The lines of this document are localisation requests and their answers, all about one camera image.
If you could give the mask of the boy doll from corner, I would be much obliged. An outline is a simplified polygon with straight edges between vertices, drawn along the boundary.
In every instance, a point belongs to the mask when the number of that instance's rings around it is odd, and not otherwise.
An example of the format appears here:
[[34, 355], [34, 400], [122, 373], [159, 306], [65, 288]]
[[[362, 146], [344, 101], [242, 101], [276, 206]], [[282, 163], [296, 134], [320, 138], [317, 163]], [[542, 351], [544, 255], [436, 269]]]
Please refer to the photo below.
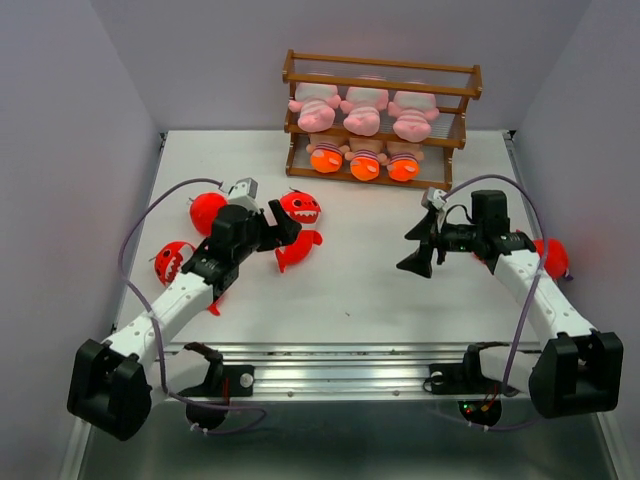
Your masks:
[[389, 177], [397, 182], [408, 182], [420, 173], [420, 162], [424, 159], [422, 146], [414, 143], [388, 142]]

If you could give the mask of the boy doll black hair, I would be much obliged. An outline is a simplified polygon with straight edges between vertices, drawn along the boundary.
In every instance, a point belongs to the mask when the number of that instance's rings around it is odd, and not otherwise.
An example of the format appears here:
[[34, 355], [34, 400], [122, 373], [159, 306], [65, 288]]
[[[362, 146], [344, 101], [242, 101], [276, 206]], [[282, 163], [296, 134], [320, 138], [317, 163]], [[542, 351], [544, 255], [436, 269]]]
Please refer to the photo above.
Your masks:
[[306, 147], [306, 151], [310, 155], [311, 166], [322, 174], [339, 171], [344, 156], [349, 150], [346, 137], [320, 133], [309, 134], [309, 144]]

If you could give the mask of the pink pig plush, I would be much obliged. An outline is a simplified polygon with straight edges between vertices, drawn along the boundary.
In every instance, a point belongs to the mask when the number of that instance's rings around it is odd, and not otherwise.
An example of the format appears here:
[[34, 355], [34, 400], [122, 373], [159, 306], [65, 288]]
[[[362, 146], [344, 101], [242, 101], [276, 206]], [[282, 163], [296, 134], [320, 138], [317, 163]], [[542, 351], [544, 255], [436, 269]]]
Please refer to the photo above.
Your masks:
[[355, 135], [371, 137], [380, 128], [380, 112], [387, 108], [389, 92], [386, 89], [349, 86], [340, 102], [345, 115], [344, 128]]
[[333, 125], [341, 101], [335, 84], [296, 82], [288, 109], [298, 114], [299, 128], [307, 133], [318, 133]]
[[410, 143], [420, 143], [428, 138], [432, 123], [440, 114], [434, 94], [402, 90], [395, 92], [387, 112], [395, 119], [393, 132]]

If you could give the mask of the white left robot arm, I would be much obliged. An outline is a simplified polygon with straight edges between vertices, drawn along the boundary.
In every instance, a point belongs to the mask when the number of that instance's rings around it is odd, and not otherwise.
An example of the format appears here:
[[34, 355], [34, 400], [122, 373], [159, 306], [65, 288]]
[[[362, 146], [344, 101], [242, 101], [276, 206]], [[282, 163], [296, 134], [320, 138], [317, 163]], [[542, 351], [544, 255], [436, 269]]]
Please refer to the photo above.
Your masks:
[[178, 395], [169, 387], [165, 342], [217, 301], [255, 252], [294, 243], [302, 229], [277, 200], [262, 209], [229, 204], [219, 210], [209, 237], [162, 295], [126, 328], [102, 342], [87, 340], [75, 355], [67, 410], [125, 441], [139, 431], [156, 403]]

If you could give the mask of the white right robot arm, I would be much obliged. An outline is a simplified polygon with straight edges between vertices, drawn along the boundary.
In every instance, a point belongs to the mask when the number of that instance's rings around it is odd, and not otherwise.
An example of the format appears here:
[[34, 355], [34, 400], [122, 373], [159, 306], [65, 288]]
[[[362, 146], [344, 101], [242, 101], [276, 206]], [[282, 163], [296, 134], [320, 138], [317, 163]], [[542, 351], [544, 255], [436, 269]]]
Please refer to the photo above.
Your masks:
[[507, 197], [500, 190], [471, 195], [464, 224], [446, 216], [446, 193], [431, 188], [427, 213], [407, 234], [419, 243], [398, 269], [429, 278], [449, 253], [476, 256], [511, 294], [541, 347], [526, 353], [515, 344], [484, 342], [467, 348], [457, 364], [432, 364], [425, 381], [435, 395], [524, 393], [546, 419], [614, 410], [618, 405], [624, 347], [613, 332], [601, 332], [568, 301], [539, 266], [533, 241], [511, 228]]

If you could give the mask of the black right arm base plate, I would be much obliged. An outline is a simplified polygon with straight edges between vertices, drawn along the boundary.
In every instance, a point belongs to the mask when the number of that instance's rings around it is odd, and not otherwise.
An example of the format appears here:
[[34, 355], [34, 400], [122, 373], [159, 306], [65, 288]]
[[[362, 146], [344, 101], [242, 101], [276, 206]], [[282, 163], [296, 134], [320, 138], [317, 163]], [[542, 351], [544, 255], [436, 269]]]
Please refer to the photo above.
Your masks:
[[478, 367], [463, 363], [436, 363], [429, 365], [423, 389], [434, 395], [484, 395], [499, 391], [500, 385], [498, 381], [483, 376]]

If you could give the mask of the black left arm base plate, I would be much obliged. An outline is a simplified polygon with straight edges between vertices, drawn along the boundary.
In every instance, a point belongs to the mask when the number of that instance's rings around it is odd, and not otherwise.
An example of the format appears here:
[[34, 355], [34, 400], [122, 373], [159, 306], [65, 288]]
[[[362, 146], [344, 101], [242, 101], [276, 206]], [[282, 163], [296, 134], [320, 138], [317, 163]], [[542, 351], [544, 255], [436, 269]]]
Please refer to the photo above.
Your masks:
[[246, 398], [253, 395], [254, 373], [252, 365], [213, 365], [205, 362], [170, 367], [168, 386], [185, 397]]

